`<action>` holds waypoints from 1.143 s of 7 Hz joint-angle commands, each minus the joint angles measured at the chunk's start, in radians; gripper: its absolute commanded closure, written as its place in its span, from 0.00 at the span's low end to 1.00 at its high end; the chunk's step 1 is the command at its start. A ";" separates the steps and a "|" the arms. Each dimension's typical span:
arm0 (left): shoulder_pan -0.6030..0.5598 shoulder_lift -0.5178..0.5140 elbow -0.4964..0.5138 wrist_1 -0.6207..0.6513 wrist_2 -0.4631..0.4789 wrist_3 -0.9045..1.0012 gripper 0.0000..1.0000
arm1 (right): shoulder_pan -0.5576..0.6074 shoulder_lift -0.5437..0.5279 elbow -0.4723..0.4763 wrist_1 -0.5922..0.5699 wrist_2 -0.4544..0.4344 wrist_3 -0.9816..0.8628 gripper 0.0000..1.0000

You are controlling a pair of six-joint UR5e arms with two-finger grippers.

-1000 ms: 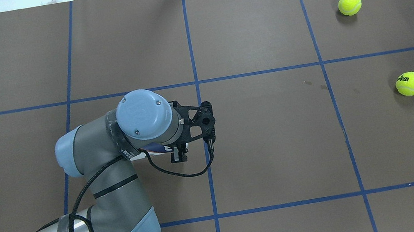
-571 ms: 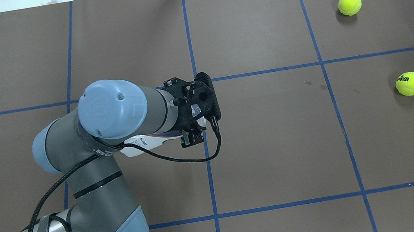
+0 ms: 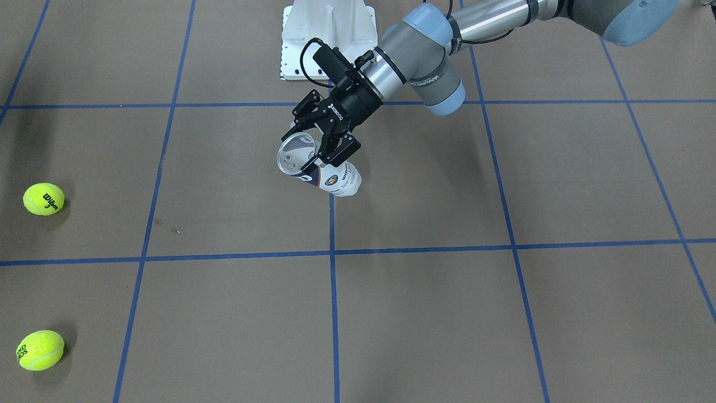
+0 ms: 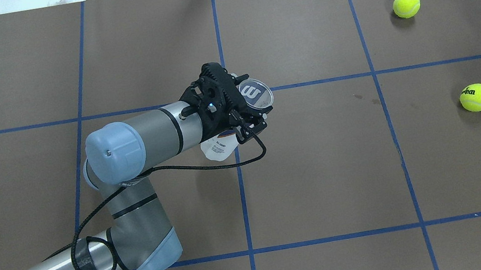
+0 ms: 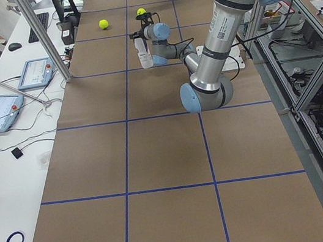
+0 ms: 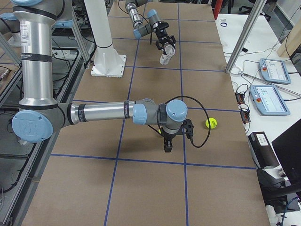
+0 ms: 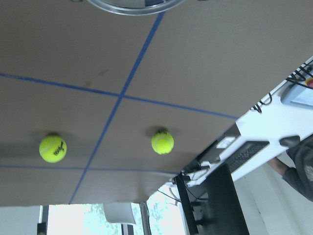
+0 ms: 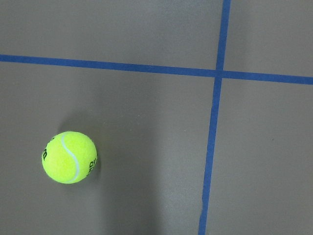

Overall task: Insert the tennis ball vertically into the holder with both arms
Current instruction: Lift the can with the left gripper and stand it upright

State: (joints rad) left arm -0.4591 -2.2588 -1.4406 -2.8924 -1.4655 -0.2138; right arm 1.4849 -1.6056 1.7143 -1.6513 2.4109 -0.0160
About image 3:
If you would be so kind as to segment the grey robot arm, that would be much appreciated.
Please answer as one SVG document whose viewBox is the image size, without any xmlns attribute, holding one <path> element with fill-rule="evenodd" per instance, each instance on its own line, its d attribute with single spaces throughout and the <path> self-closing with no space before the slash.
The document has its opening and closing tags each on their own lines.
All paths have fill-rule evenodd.
<svg viewBox="0 0 716 403">
<path fill-rule="evenodd" d="M 429 2 L 410 11 L 383 38 L 363 1 L 296 1 L 284 9 L 282 69 L 329 88 L 312 90 L 293 110 L 288 135 L 318 129 L 319 147 L 290 174 L 309 180 L 318 168 L 340 166 L 361 146 L 356 126 L 409 84 L 435 115 L 462 105 L 465 90 L 450 56 L 492 43 L 540 20 L 567 18 L 602 39 L 631 46 L 651 36 L 677 1 L 479 1 L 442 13 Z"/>
</svg>

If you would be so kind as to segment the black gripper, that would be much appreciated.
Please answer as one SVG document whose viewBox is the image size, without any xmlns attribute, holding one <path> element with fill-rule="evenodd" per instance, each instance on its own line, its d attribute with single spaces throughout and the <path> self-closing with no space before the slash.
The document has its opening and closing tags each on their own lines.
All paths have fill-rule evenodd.
<svg viewBox="0 0 716 403">
<path fill-rule="evenodd" d="M 361 142 L 351 132 L 382 105 L 383 99 L 373 87 L 362 82 L 348 90 L 335 87 L 327 97 L 312 90 L 292 110 L 293 120 L 281 141 L 317 129 L 322 133 L 322 142 L 302 165 L 301 174 L 309 175 L 325 165 L 338 167 L 361 148 Z"/>
</svg>

